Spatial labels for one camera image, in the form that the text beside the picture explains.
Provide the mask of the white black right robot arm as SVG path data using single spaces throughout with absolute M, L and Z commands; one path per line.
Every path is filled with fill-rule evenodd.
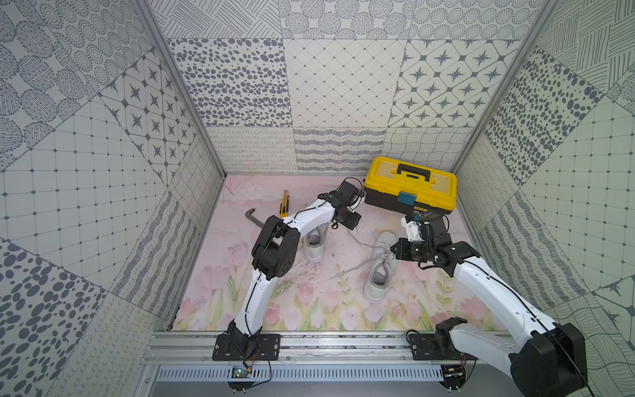
M 434 346 L 473 357 L 510 377 L 525 396 L 567 396 L 588 389 L 585 338 L 573 324 L 560 325 L 524 299 L 466 242 L 455 243 L 442 215 L 412 213 L 402 218 L 406 231 L 390 251 L 421 270 L 438 268 L 471 291 L 504 325 L 511 342 L 489 335 L 466 319 L 451 317 L 436 325 Z

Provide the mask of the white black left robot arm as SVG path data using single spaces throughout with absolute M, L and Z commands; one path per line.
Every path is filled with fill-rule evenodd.
M 247 364 L 278 359 L 280 335 L 262 332 L 278 280 L 293 266 L 299 243 L 308 233 L 331 224 L 355 229 L 361 219 L 357 207 L 364 196 L 361 183 L 343 180 L 335 190 L 320 194 L 307 208 L 284 218 L 275 215 L 267 218 L 251 250 L 253 273 L 246 299 L 228 329 L 217 336 L 213 360 Z

